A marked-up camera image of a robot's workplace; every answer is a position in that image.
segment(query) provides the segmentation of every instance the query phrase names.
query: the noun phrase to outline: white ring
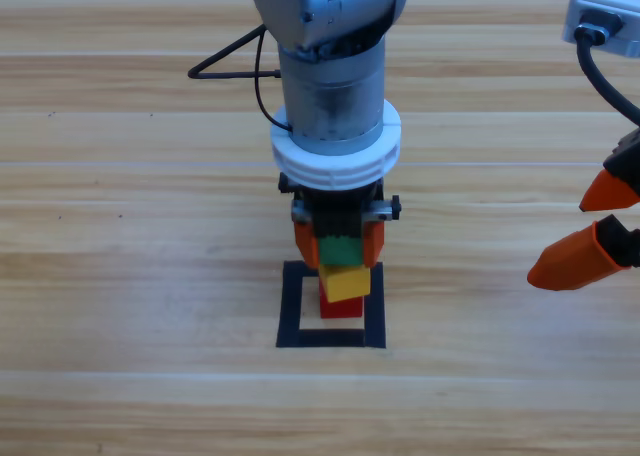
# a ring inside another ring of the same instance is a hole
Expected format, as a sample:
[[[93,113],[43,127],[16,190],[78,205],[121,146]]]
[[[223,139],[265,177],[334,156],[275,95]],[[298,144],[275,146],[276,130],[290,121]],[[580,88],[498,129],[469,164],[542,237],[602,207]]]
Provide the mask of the white ring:
[[[275,119],[286,123],[284,107]],[[400,115],[384,102],[382,135],[368,148],[344,156],[324,156],[305,151],[289,137],[289,132],[271,127],[273,157],[280,171],[292,181],[312,189],[346,191],[361,188],[383,178],[398,162],[402,141]]]

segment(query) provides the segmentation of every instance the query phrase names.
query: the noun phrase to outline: table surface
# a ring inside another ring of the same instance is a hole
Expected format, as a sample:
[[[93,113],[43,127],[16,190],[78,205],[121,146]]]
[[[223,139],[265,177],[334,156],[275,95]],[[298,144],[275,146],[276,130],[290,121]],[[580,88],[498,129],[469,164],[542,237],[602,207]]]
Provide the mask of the table surface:
[[[639,454],[638,273],[526,282],[603,217],[577,204],[632,129],[561,41],[567,3],[409,0],[388,349],[280,350],[299,255],[268,124],[250,82],[186,77],[251,0],[0,0],[0,454]],[[640,95],[635,62],[597,59]],[[315,297],[302,324],[328,327]]]

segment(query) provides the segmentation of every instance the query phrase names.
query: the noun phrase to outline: yellow block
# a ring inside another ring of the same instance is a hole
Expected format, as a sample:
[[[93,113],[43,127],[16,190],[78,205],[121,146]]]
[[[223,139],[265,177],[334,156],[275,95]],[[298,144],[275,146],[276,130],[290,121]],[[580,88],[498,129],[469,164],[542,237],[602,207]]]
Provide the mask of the yellow block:
[[[367,296],[371,292],[371,270],[365,266],[326,266],[318,273],[330,303]]]

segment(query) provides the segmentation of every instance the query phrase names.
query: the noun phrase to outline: green block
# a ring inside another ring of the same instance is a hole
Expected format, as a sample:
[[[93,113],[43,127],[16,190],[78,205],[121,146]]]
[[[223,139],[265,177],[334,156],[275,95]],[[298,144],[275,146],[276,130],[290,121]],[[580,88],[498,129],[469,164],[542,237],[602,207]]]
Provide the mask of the green block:
[[[364,264],[362,239],[329,236],[318,240],[320,264],[361,266]]]

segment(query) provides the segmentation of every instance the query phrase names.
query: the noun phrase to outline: red block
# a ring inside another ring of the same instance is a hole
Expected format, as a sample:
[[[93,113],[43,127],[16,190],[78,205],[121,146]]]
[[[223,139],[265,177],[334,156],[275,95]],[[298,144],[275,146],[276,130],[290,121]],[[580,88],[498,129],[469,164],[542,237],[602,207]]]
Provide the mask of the red block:
[[[320,285],[320,316],[322,319],[361,318],[364,313],[364,297],[330,303],[327,294]]]

